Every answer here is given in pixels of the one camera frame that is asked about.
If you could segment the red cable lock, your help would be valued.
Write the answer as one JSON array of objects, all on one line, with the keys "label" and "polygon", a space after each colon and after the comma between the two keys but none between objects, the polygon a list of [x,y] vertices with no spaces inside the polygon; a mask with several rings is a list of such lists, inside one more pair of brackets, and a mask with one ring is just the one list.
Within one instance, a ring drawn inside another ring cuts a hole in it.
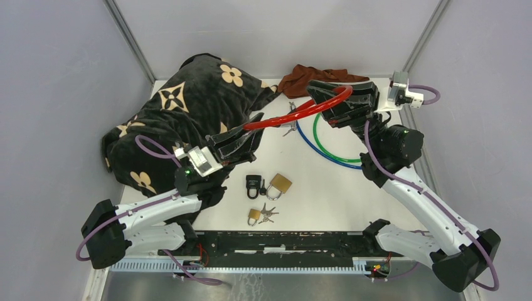
[{"label": "red cable lock", "polygon": [[353,88],[349,85],[341,85],[339,87],[334,88],[333,91],[338,92],[338,94],[323,103],[314,104],[313,100],[309,100],[300,107],[297,107],[292,113],[259,122],[251,122],[245,124],[243,126],[243,129],[246,131],[251,131],[265,129],[267,127],[279,127],[283,124],[288,124],[299,119],[308,117],[310,115],[320,113],[322,111],[333,108],[334,106],[337,106],[341,102],[347,100],[351,96]]}]

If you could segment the black padlock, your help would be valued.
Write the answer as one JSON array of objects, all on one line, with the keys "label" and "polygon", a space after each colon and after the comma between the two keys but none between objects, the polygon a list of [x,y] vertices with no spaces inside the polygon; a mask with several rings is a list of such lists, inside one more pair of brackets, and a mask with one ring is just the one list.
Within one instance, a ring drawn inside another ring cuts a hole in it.
[{"label": "black padlock", "polygon": [[256,199],[260,193],[260,188],[262,184],[262,176],[250,174],[246,175],[245,178],[245,187],[247,190],[247,197],[249,199]]}]

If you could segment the small brass padlock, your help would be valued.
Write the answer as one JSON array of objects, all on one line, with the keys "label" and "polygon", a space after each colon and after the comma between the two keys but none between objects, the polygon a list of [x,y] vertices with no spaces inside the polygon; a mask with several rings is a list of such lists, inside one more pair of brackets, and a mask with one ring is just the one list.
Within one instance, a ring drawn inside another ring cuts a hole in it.
[{"label": "small brass padlock", "polygon": [[261,217],[261,211],[257,210],[257,209],[250,209],[249,213],[248,213],[248,219],[247,219],[247,224],[249,226],[255,226],[260,217]]}]

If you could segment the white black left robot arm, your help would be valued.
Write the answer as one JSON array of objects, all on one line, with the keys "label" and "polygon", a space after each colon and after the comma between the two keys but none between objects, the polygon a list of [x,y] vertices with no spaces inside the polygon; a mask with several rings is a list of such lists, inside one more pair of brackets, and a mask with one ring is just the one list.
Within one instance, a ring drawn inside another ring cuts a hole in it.
[{"label": "white black left robot arm", "polygon": [[189,216],[217,205],[234,167],[256,159],[263,129],[254,125],[262,119],[262,113],[256,114],[244,125],[207,136],[204,147],[180,147],[174,152],[150,140],[160,150],[153,152],[143,144],[148,137],[136,137],[144,152],[175,163],[173,188],[138,203],[114,205],[108,199],[97,203],[82,226],[77,260],[103,269],[135,252],[178,250],[182,255],[192,254],[198,242]]}]

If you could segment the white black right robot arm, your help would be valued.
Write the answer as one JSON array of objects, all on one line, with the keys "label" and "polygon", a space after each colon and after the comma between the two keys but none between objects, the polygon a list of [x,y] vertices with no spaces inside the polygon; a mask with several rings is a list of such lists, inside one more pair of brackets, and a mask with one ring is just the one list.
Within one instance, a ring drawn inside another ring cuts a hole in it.
[{"label": "white black right robot arm", "polygon": [[425,87],[393,80],[381,95],[373,82],[341,86],[313,80],[306,90],[318,105],[334,97],[340,99],[323,111],[323,119],[333,128],[349,127],[358,136],[366,146],[360,155],[365,178],[401,202],[429,232],[428,236],[416,235],[379,219],[363,232],[364,251],[371,256],[389,251],[415,260],[455,292],[477,283],[478,276],[489,270],[493,277],[489,290],[497,290],[493,261],[500,236],[466,221],[416,173],[413,163],[422,155],[423,134],[400,124],[390,125],[383,118],[406,105],[421,107]]}]

